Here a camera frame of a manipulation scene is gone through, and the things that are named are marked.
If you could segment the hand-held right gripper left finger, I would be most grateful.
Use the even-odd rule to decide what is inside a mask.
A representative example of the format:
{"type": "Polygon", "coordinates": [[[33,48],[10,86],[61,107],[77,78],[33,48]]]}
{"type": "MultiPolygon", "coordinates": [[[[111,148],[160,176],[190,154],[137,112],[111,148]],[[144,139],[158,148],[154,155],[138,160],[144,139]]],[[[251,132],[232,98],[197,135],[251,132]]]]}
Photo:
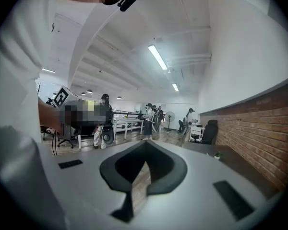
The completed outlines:
{"type": "Polygon", "coordinates": [[[132,183],[146,162],[146,143],[141,141],[105,159],[99,168],[100,174],[111,190],[126,194],[119,209],[111,216],[129,222],[133,216],[132,183]]]}

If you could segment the standing fan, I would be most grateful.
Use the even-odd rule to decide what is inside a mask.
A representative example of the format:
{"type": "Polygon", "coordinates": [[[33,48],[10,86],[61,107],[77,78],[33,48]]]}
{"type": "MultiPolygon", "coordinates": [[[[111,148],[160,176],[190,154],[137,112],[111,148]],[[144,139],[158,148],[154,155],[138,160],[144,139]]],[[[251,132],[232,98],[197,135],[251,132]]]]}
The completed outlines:
{"type": "Polygon", "coordinates": [[[165,121],[167,122],[168,126],[166,127],[167,130],[170,130],[170,124],[175,120],[175,114],[171,111],[166,112],[165,114],[165,121]]]}

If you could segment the white ceiling pipes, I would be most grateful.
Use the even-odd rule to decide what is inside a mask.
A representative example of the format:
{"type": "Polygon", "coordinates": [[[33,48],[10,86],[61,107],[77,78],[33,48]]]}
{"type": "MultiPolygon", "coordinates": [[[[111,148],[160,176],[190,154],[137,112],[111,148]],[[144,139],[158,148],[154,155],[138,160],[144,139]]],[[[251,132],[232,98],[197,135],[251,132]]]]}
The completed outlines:
{"type": "Polygon", "coordinates": [[[170,58],[166,58],[166,62],[169,64],[178,64],[185,62],[200,62],[211,59],[211,53],[200,53],[200,54],[189,54],[183,56],[174,56],[170,58]]]}

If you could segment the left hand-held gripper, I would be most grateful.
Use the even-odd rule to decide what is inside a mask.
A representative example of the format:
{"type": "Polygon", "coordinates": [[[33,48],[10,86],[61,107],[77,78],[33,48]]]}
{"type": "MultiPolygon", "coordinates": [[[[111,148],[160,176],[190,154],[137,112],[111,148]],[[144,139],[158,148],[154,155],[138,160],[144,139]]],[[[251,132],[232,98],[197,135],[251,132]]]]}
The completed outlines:
{"type": "Polygon", "coordinates": [[[65,86],[60,88],[53,104],[62,123],[60,138],[70,140],[80,135],[83,127],[94,129],[106,122],[106,110],[99,102],[82,99],[65,86]]]}

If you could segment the black office chair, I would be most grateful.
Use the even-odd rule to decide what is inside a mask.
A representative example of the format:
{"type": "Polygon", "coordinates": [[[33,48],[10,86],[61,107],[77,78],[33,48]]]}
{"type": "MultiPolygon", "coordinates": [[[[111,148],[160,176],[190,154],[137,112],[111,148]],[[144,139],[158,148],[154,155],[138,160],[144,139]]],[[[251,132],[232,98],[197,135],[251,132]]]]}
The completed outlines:
{"type": "Polygon", "coordinates": [[[207,125],[205,126],[203,137],[200,143],[206,145],[214,145],[216,142],[217,133],[218,133],[218,121],[209,120],[207,125]]]}

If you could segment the white table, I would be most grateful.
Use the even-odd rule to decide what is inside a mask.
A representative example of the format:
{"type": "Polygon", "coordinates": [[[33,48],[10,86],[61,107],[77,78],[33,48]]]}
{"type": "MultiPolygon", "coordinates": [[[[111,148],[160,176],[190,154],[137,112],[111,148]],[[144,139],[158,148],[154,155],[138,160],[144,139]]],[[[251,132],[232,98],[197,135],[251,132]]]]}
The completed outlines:
{"type": "Polygon", "coordinates": [[[127,138],[127,132],[140,129],[140,134],[143,133],[144,121],[136,118],[115,117],[114,118],[114,138],[118,132],[124,132],[124,139],[127,138]]]}

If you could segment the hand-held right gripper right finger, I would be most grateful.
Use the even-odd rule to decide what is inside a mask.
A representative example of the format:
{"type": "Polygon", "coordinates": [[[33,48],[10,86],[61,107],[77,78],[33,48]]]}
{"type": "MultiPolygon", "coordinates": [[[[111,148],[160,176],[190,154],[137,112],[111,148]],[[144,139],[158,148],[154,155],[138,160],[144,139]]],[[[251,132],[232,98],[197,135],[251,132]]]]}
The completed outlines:
{"type": "Polygon", "coordinates": [[[145,143],[145,162],[151,177],[147,196],[172,192],[187,174],[187,164],[182,157],[150,140],[145,143]]]}

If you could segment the person's white shirt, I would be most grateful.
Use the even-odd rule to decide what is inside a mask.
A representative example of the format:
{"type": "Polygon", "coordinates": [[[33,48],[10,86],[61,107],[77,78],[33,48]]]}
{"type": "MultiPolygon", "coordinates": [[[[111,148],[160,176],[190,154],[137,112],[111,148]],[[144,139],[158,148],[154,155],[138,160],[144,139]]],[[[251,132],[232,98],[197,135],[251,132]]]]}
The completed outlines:
{"type": "Polygon", "coordinates": [[[0,127],[41,141],[36,80],[48,62],[58,0],[18,0],[0,27],[0,127]]]}

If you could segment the person's left forearm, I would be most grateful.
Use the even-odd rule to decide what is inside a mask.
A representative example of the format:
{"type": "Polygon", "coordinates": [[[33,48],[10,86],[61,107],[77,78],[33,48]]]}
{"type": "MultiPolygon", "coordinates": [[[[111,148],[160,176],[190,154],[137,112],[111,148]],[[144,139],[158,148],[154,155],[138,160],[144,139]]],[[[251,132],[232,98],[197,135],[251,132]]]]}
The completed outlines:
{"type": "Polygon", "coordinates": [[[40,98],[38,98],[38,113],[41,126],[52,128],[59,134],[62,133],[62,123],[60,122],[57,110],[53,106],[43,102],[40,98]]]}

